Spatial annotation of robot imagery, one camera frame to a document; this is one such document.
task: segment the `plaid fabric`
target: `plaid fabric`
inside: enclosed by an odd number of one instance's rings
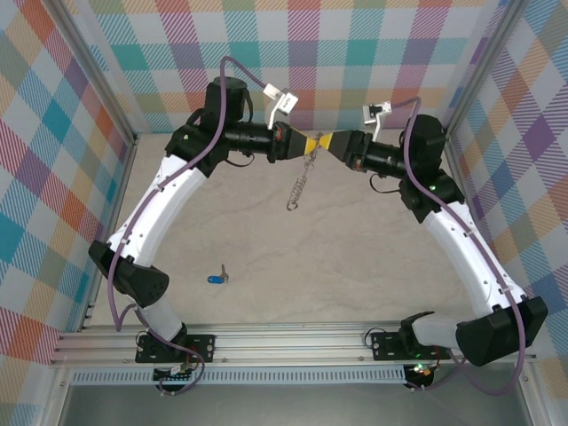
[[[455,136],[483,235],[547,303],[549,344],[537,350],[550,395],[567,406],[568,2],[531,1]]]
[[[41,2],[1,3],[0,424],[24,425],[79,314],[127,145]]]
[[[359,128],[363,104],[416,95],[425,114],[445,112],[456,74],[470,72],[479,56],[466,49],[482,36],[478,18],[507,1],[90,0],[91,27],[74,0],[66,3],[133,126],[171,132],[202,106],[225,54],[299,96],[289,117],[299,129]],[[254,84],[250,89],[262,119],[265,99]],[[396,111],[385,125],[401,127],[407,116]]]

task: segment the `black mounting plate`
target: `black mounting plate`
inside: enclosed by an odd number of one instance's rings
[[[406,351],[398,332],[371,333],[371,348],[375,361],[408,361],[409,359],[433,360],[450,359],[447,350],[439,348],[439,355],[433,346],[421,346],[413,354]]]
[[[214,335],[186,335],[184,344],[188,349],[192,349],[199,353],[206,363],[213,362],[215,353],[215,336]],[[187,354],[183,351],[172,349],[171,347],[158,341],[152,335],[141,335],[138,338],[138,350],[134,359],[138,364],[154,364],[154,363],[186,363]],[[190,362],[197,362],[197,358],[192,356]]]

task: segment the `colorful plaid backdrop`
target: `colorful plaid backdrop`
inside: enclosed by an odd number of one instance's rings
[[[29,424],[127,144],[39,0],[0,1],[0,424]]]
[[[359,128],[363,104],[417,94],[442,117],[507,2],[66,0],[133,126],[152,132],[202,106],[226,54],[299,96],[300,129]],[[250,88],[259,120],[265,99]]]
[[[567,0],[531,1],[455,136],[483,235],[548,305],[537,349],[568,414]]]

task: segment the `key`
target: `key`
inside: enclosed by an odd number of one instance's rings
[[[225,271],[225,265],[221,264],[221,275],[211,275],[207,281],[211,284],[223,284],[229,280],[229,274]]]

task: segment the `blue key fob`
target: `blue key fob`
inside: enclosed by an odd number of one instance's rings
[[[210,282],[211,284],[223,284],[225,282],[225,280],[223,280],[218,275],[211,275],[210,277],[207,278],[207,281]]]

